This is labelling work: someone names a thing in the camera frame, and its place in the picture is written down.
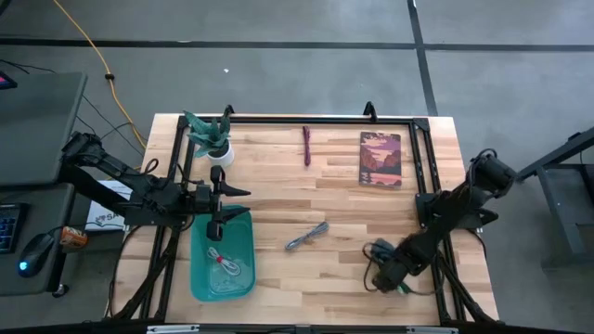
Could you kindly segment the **notebook with sunset cover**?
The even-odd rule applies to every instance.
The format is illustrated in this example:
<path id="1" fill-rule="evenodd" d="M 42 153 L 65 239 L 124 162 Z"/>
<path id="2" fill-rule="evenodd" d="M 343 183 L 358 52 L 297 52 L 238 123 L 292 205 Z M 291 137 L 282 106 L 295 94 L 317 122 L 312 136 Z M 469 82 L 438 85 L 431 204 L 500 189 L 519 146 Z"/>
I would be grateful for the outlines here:
<path id="1" fill-rule="evenodd" d="M 359 143 L 359 184 L 400 187 L 402 185 L 401 136 L 362 132 Z"/>

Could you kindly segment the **white printed paper sheet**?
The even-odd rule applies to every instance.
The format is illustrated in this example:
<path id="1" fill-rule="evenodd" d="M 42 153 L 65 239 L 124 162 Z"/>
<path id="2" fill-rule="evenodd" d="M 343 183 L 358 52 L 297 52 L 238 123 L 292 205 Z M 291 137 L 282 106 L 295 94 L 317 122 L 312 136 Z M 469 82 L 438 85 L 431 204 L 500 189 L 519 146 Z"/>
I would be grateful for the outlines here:
<path id="1" fill-rule="evenodd" d="M 100 181 L 100 184 L 110 190 L 130 199 L 132 190 L 118 181 Z M 124 218 L 119 214 L 112 212 L 97 202 L 92 201 L 87 216 L 85 231 L 104 232 L 104 231 L 125 231 Z"/>

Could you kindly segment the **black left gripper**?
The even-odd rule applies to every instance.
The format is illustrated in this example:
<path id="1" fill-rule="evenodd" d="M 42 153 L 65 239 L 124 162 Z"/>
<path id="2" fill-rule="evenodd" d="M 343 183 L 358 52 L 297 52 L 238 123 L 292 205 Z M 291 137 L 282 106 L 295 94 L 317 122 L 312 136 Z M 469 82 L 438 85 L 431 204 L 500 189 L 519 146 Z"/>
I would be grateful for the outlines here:
<path id="1" fill-rule="evenodd" d="M 204 182 L 200 182 L 195 190 L 195 207 L 197 211 L 207 212 L 211 215 L 211 220 L 206 225 L 206 237 L 212 241 L 222 240 L 222 224 L 226 224 L 235 217 L 250 211 L 246 207 L 221 210 L 221 194 L 227 197 L 242 197 L 251 194 L 250 191 L 229 186 L 225 181 L 225 177 L 223 168 L 215 165 L 211 168 L 210 173 L 213 186 L 207 186 Z"/>

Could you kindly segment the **teal plastic bin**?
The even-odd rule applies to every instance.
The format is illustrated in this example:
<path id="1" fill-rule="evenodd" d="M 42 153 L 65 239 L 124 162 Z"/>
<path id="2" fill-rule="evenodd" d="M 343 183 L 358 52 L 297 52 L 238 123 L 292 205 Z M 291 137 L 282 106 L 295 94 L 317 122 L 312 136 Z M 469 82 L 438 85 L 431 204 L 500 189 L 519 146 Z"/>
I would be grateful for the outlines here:
<path id="1" fill-rule="evenodd" d="M 193 296 L 201 302 L 224 302 L 243 298 L 254 287 L 255 254 L 252 216 L 245 212 L 223 225 L 221 241 L 212 241 L 206 236 L 210 214 L 196 215 L 190 236 L 190 288 Z M 239 267 L 236 276 L 230 275 L 210 256 L 214 248 L 223 257 Z"/>

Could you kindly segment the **silver metal bracket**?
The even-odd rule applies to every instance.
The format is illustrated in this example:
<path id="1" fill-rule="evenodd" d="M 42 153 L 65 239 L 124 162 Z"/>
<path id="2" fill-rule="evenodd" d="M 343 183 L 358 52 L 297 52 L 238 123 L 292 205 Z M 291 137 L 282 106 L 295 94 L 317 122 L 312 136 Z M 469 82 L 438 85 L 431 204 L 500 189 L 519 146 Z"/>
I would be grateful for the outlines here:
<path id="1" fill-rule="evenodd" d="M 199 325 L 159 325 L 147 327 L 146 334 L 199 334 Z"/>
<path id="2" fill-rule="evenodd" d="M 407 327 L 406 334 L 459 334 L 456 328 L 445 327 Z"/>

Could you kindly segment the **small orange box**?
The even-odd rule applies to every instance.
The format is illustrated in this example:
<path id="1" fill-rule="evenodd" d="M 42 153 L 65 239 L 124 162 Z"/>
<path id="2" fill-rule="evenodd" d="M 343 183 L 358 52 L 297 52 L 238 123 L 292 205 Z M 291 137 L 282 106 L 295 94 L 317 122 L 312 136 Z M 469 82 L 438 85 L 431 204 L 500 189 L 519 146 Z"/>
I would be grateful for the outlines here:
<path id="1" fill-rule="evenodd" d="M 64 226 L 59 233 L 59 244 L 73 249 L 83 248 L 88 243 L 87 234 L 79 229 Z"/>

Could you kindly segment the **grey desk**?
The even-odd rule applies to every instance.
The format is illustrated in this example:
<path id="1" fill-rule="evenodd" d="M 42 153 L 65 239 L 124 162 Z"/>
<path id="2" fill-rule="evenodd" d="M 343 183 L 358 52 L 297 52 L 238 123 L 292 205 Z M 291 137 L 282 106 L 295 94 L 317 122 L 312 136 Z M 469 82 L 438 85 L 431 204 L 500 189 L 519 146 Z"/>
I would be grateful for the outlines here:
<path id="1" fill-rule="evenodd" d="M 75 190 L 58 177 L 86 82 L 80 72 L 30 74 L 16 88 L 0 90 L 0 204 L 29 205 L 15 251 L 0 254 L 0 297 L 60 288 L 65 257 L 59 232 L 71 219 Z M 55 239 L 43 269 L 19 276 L 21 252 L 43 233 Z"/>

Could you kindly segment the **white round plant pot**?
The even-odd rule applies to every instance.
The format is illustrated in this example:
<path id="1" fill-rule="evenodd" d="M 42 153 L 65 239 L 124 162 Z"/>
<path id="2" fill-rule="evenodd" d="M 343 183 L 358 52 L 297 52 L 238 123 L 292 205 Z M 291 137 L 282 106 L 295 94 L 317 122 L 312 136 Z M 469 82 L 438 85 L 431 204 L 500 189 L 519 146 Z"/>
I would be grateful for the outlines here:
<path id="1" fill-rule="evenodd" d="M 223 168 L 232 164 L 235 159 L 235 151 L 229 141 L 226 141 L 224 146 L 217 150 L 206 154 L 206 157 L 213 166 L 221 166 Z"/>

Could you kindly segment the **black backlit keyboard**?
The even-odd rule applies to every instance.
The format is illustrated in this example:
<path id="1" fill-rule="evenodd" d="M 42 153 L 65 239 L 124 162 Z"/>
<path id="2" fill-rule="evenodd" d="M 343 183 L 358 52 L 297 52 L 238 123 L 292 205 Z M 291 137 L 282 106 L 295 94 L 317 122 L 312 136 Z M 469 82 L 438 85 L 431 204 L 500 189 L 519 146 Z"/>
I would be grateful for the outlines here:
<path id="1" fill-rule="evenodd" d="M 0 204 L 0 254 L 15 251 L 28 207 L 26 203 Z"/>

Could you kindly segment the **black metal stand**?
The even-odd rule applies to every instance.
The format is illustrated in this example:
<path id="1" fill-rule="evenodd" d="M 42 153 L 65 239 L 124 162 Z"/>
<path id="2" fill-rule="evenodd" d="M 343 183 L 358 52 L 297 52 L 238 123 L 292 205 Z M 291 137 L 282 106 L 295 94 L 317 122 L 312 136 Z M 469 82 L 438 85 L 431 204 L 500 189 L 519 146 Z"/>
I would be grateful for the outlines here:
<path id="1" fill-rule="evenodd" d="M 544 270 L 572 266 L 594 266 L 594 246 L 582 238 L 582 228 L 594 228 L 594 162 L 569 163 L 584 150 L 594 148 L 594 127 L 570 136 L 560 147 L 527 165 L 519 172 L 520 182 L 538 178 L 549 211 L 560 227 L 568 251 L 543 260 Z"/>

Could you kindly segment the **green leafy plant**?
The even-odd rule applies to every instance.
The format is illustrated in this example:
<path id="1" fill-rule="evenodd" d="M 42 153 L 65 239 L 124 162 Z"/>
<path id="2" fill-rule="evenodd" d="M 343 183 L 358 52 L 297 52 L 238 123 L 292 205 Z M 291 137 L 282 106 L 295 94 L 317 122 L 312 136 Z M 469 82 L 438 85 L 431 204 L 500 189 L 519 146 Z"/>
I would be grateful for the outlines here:
<path id="1" fill-rule="evenodd" d="M 223 115 L 220 120 L 212 118 L 210 123 L 203 121 L 197 115 L 184 111 L 184 116 L 190 127 L 187 135 L 189 141 L 199 148 L 194 154 L 195 158 L 210 156 L 221 158 L 230 150 L 230 118 Z"/>

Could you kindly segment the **black aluminium frame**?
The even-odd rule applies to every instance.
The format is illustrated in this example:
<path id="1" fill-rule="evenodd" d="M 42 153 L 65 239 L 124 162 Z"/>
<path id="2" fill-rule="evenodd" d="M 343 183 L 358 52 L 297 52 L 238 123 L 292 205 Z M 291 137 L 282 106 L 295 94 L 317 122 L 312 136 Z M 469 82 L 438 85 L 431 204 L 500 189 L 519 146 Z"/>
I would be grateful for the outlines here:
<path id="1" fill-rule="evenodd" d="M 232 116 L 233 185 L 251 194 L 256 281 L 230 302 L 201 302 L 190 290 L 190 233 L 139 310 L 167 323 L 437 325 L 468 312 L 450 288 L 432 295 L 433 273 L 409 279 L 413 293 L 372 293 L 365 243 L 397 242 L 419 227 L 415 197 L 464 178 L 449 117 Z M 361 186 L 364 131 L 402 139 L 402 185 Z"/>

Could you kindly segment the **black computer mouse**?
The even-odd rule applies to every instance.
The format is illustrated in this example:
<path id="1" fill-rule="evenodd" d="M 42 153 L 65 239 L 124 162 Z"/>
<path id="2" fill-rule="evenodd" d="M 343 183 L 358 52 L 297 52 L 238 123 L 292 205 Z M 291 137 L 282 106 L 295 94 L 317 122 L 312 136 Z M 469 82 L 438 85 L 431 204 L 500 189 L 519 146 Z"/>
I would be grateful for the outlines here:
<path id="1" fill-rule="evenodd" d="M 44 267 L 55 239 L 49 233 L 38 234 L 24 247 L 18 262 L 18 274 L 21 277 L 36 276 Z"/>

